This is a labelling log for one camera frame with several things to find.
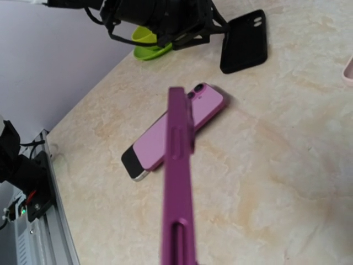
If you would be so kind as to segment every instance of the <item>pink phone case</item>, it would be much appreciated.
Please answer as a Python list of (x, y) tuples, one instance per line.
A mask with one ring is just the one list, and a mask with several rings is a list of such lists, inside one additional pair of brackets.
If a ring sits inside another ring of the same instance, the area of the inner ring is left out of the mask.
[(190, 155), (194, 152), (191, 104), (171, 87), (166, 128), (161, 265), (197, 265)]
[[(206, 83), (196, 86), (192, 92), (195, 93), (191, 104), (197, 131), (226, 106), (226, 100), (222, 94)], [(166, 123), (167, 116), (164, 114), (132, 146), (141, 166), (146, 171), (154, 170), (163, 161)]]

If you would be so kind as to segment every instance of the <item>black cable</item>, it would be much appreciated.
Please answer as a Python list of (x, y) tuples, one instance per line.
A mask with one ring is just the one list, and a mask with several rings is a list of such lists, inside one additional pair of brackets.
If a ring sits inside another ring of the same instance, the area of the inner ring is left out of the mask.
[(3, 229), (4, 229), (4, 227), (7, 225), (7, 222), (8, 222), (8, 220), (7, 220), (7, 218), (6, 218), (5, 221), (4, 221), (4, 223), (3, 223), (3, 225), (0, 226), (0, 230), (3, 230)]
[(42, 144), (44, 144), (44, 143), (45, 143), (45, 141), (44, 141), (44, 140), (41, 140), (41, 141), (38, 141), (38, 142), (33, 141), (33, 142), (28, 143), (28, 144), (20, 144), (20, 146), (23, 146), (23, 147), (30, 147), (30, 146), (36, 146), (37, 144), (38, 144), (38, 145), (42, 145)]
[(87, 13), (87, 16), (95, 23), (98, 25), (104, 25), (104, 23), (102, 21), (99, 21), (94, 15), (92, 15), (92, 12), (89, 10), (88, 7), (84, 7), (84, 10)]
[(126, 43), (126, 44), (132, 44), (132, 45), (140, 46), (140, 47), (153, 47), (153, 46), (156, 46), (156, 45), (157, 45), (157, 43), (138, 43), (138, 42), (136, 42), (136, 41), (127, 40), (127, 39), (124, 39), (123, 37), (114, 35), (113, 32), (108, 32), (108, 33), (109, 33), (109, 36), (110, 36), (113, 40), (117, 40), (117, 41), (120, 41), (120, 42)]
[(36, 142), (36, 145), (33, 146), (32, 150), (31, 150), (31, 153), (29, 154), (29, 159), (32, 159), (34, 150), (35, 150), (39, 145), (42, 145), (42, 144), (44, 144), (44, 143), (45, 143), (44, 140), (41, 140), (41, 141)]

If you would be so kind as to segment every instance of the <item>smartphone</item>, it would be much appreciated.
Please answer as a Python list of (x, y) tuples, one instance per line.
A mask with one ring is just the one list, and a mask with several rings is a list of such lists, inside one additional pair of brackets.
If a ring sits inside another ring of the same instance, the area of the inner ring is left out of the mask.
[(230, 31), (224, 36), (221, 55), (223, 73), (234, 73), (267, 60), (266, 16), (263, 10), (232, 19), (228, 25)]
[[(198, 84), (188, 93), (188, 98), (191, 100), (195, 131), (227, 105), (224, 95), (206, 83)], [(121, 161), (134, 181), (142, 180), (163, 162), (166, 126), (167, 116), (164, 113), (122, 154)]]
[(168, 94), (161, 265), (196, 265), (190, 155), (194, 152), (191, 102), (182, 87)]

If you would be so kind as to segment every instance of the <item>black phone case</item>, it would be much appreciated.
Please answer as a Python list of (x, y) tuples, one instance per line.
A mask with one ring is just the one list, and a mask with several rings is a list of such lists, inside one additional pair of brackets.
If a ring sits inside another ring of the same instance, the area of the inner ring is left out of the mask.
[(256, 10), (231, 20), (223, 39), (221, 71), (234, 73), (267, 60), (266, 16)]

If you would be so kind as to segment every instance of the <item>cable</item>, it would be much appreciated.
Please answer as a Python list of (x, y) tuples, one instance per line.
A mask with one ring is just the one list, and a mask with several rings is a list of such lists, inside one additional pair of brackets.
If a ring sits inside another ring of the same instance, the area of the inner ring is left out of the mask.
[(127, 40), (127, 39), (124, 39), (123, 37), (114, 35), (112, 31), (108, 31), (108, 33), (109, 33), (109, 36), (111, 37), (111, 39), (117, 40), (117, 41), (120, 41), (120, 42), (126, 43), (126, 44), (132, 44), (132, 45), (140, 46), (140, 47), (153, 47), (153, 46), (157, 45), (157, 43), (138, 43), (133, 40)]
[(32, 200), (33, 196), (37, 193), (37, 190), (35, 189), (34, 191), (32, 191), (28, 197), (27, 197), (27, 200), (26, 200), (26, 205), (28, 205), (30, 203), (30, 201)]
[(20, 146), (23, 146), (23, 147), (30, 147), (30, 146), (35, 146), (35, 145), (42, 145), (42, 144), (44, 144), (45, 143), (45, 141), (44, 140), (41, 140), (41, 141), (38, 141), (38, 142), (35, 142), (35, 141), (33, 141), (33, 142), (30, 142), (30, 143), (28, 143), (28, 144), (20, 144)]
[[(103, 23), (102, 21), (99, 21), (99, 20), (92, 14), (92, 12), (89, 10), (88, 7), (84, 7), (83, 9), (86, 11), (87, 16), (88, 16), (95, 24), (104, 25), (104, 23)], [(120, 42), (122, 42), (122, 43), (131, 44), (131, 45), (140, 46), (140, 47), (153, 47), (153, 46), (156, 46), (156, 45), (157, 45), (157, 43), (138, 43), (138, 42), (133, 41), (133, 40), (127, 40), (127, 39), (124, 39), (123, 37), (113, 35), (113, 32), (109, 32), (109, 36), (110, 36), (113, 40), (117, 40), (117, 41), (120, 41)]]
[(92, 15), (92, 12), (89, 10), (88, 7), (84, 7), (84, 10), (87, 13), (87, 16), (95, 23), (98, 25), (104, 25), (104, 23), (102, 21), (99, 21), (94, 15)]
[(7, 220), (7, 218), (6, 218), (5, 221), (4, 221), (4, 223), (3, 223), (3, 225), (0, 226), (0, 230), (3, 230), (3, 229), (4, 229), (4, 227), (7, 225), (7, 222), (8, 222), (8, 220)]
[(34, 150), (35, 150), (39, 145), (42, 145), (42, 144), (44, 144), (44, 143), (45, 143), (44, 140), (36, 142), (36, 145), (33, 146), (32, 150), (31, 150), (31, 153), (29, 154), (29, 159), (32, 159)]

